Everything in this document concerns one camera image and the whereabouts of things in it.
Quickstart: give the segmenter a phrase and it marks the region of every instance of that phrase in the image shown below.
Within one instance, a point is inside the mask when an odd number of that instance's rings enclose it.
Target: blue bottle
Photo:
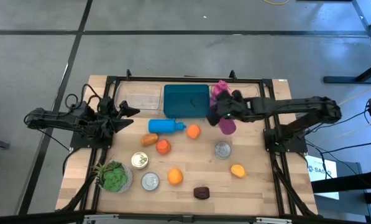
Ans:
[[[182,122],[176,123],[173,119],[150,119],[148,123],[149,133],[174,133],[186,128]]]

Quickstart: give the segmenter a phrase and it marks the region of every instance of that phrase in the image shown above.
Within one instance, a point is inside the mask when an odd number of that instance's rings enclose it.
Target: pink bottle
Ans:
[[[231,94],[230,90],[228,89],[227,83],[220,80],[218,84],[215,84],[213,88],[213,93],[211,95],[212,99],[210,99],[210,106],[216,104],[216,96],[222,91],[228,91]],[[236,125],[233,119],[221,118],[220,122],[218,122],[218,126],[220,127],[221,132],[226,135],[232,134],[236,131]]]

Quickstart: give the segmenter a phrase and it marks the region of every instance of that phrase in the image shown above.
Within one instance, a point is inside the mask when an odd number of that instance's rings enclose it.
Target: food can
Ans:
[[[216,145],[216,156],[218,159],[227,159],[231,155],[232,149],[226,142],[220,142]]]
[[[131,164],[136,169],[142,169],[148,164],[148,156],[143,152],[136,152],[131,157]]]
[[[148,172],[142,176],[141,186],[145,190],[155,190],[159,186],[159,177],[154,172]]]

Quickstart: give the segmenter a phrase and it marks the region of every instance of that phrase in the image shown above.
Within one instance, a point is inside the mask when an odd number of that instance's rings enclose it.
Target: bottle cap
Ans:
[[[227,90],[228,89],[228,84],[223,80],[219,80],[217,86],[221,90]]]
[[[216,145],[216,156],[218,159],[227,159],[231,155],[231,147],[226,142],[220,142]]]
[[[175,129],[176,130],[179,130],[179,131],[182,131],[186,128],[186,125],[182,122],[178,122],[175,124]]]
[[[148,172],[142,176],[141,186],[145,190],[155,190],[159,186],[159,177],[154,172]]]
[[[131,164],[136,169],[142,169],[148,164],[148,156],[143,152],[136,152],[131,157]]]

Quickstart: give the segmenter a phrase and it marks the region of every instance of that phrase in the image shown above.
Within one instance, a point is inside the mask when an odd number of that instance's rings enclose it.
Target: white label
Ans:
[[[323,165],[322,159],[313,156],[306,156],[305,159],[307,159],[308,161],[308,174],[310,181],[324,180],[325,172],[322,166]],[[336,178],[337,177],[336,162],[325,159],[324,163],[326,165],[327,173],[331,177]],[[339,192],[316,193],[316,195],[339,200]]]

